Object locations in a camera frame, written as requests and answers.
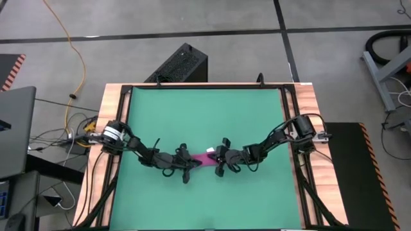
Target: white label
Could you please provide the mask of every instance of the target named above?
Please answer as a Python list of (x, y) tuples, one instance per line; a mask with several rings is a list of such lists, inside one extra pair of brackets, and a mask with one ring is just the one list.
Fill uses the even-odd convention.
[(115, 140), (118, 140), (118, 138), (119, 138), (118, 136), (116, 136), (116, 135), (114, 135), (113, 133), (111, 133), (111, 132), (109, 132), (109, 131), (106, 131), (106, 130), (103, 132), (103, 134), (106, 135), (106, 136), (108, 136), (108, 137), (111, 137), (111, 138), (113, 138), (113, 139), (115, 139)]
[(118, 137), (120, 137), (120, 135), (121, 135), (121, 133), (120, 133), (119, 131), (117, 131), (116, 129), (114, 129), (114, 128), (112, 128), (112, 127), (109, 127), (109, 126), (106, 126), (106, 127), (104, 128), (104, 130), (109, 131), (109, 132), (111, 132), (111, 133), (114, 133), (114, 134), (116, 134)]

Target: concrete floor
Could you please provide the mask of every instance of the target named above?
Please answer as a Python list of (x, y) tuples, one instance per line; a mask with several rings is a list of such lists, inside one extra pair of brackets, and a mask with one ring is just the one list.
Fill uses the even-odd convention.
[[(411, 22), (397, 14), (397, 1), (279, 2), (287, 28), (389, 26)], [(404, 0), (404, 4), (411, 11), (411, 2)], [(79, 37), (280, 28), (271, 0), (50, 0), (50, 5), (70, 34)], [(41, 0), (9, 0), (0, 13), (0, 31), (0, 40), (64, 37)], [(411, 206), (404, 202), (411, 198), (411, 161), (396, 160), (382, 150), (384, 108), (365, 64), (359, 59), (365, 41), (377, 32), (292, 33), (288, 37), (300, 81), (313, 82), (324, 119), (365, 123), (401, 228), (409, 230)], [(99, 109), (106, 83), (144, 81), (184, 42), (209, 55), (209, 81), (255, 81), (260, 72), (267, 81), (292, 81), (279, 33), (75, 42), (87, 65), (87, 81), (76, 105)], [(398, 52), (397, 46), (396, 39), (385, 40), (377, 43), (376, 49), (390, 58)], [(80, 61), (68, 43), (0, 44), (0, 53), (27, 55), (13, 88), (34, 85), (38, 98), (65, 103), (81, 80)], [(36, 101), (32, 134), (63, 127), (64, 110)], [(407, 134), (387, 132), (385, 144), (391, 153), (411, 158)], [(66, 157), (64, 150), (58, 148), (37, 155), (53, 162)], [(79, 158), (69, 166), (80, 168), (84, 161)], [(51, 181), (43, 179), (41, 187), (52, 184)], [(70, 187), (78, 196), (80, 188)], [(66, 190), (61, 187), (57, 191), (64, 196), (67, 203), (64, 205), (70, 205)], [(74, 211), (68, 213), (70, 221), (73, 214)], [(61, 211), (40, 220), (41, 230), (68, 226)]]

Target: black box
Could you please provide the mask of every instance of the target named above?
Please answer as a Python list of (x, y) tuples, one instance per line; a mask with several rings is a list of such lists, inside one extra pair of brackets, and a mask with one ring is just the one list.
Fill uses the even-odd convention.
[(208, 56), (184, 43), (145, 83), (208, 82)]

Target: orange and black hazard stripe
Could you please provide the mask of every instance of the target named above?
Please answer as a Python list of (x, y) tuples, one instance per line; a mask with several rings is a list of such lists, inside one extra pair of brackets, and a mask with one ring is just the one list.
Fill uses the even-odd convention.
[(383, 177), (381, 176), (380, 168), (378, 167), (378, 162), (377, 162), (377, 159), (375, 157), (374, 150), (371, 146), (371, 141), (370, 141), (370, 137), (368, 136), (367, 129), (365, 129), (365, 126), (364, 126), (363, 123), (359, 123), (359, 125), (361, 126), (361, 129), (362, 129), (362, 132), (363, 132), (363, 135), (364, 135), (364, 139), (365, 139), (365, 143), (368, 146), (368, 151), (369, 151), (371, 159), (372, 159), (372, 164), (374, 165), (378, 181), (380, 182), (381, 190), (382, 190), (383, 195), (385, 197), (385, 203), (387, 204), (388, 210), (389, 210), (390, 215), (391, 215), (391, 220), (394, 223), (394, 227), (395, 227), (396, 231), (400, 231), (399, 223), (398, 223), (396, 214), (394, 212), (394, 208), (392, 206), (390, 197), (388, 195), (387, 188), (385, 187)]
[(17, 73), (20, 71), (21, 65), (23, 64), (24, 60), (26, 59), (26, 55), (20, 55), (14, 63), (10, 74), (7, 76), (6, 81), (4, 82), (3, 86), (0, 89), (0, 92), (10, 90), (12, 84), (17, 76)]

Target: gray metal stand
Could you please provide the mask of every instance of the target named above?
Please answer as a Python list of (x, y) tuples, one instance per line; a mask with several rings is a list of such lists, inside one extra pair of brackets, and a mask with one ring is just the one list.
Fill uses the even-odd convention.
[[(396, 106), (391, 98), (386, 82), (411, 61), (411, 46), (408, 46), (381, 69), (378, 69), (368, 51), (364, 51), (362, 58), (367, 64), (368, 70), (370, 70), (372, 80), (374, 80), (375, 86), (384, 102), (385, 110), (387, 112), (395, 111)], [(404, 119), (400, 124), (403, 125), (411, 135), (411, 117)]]

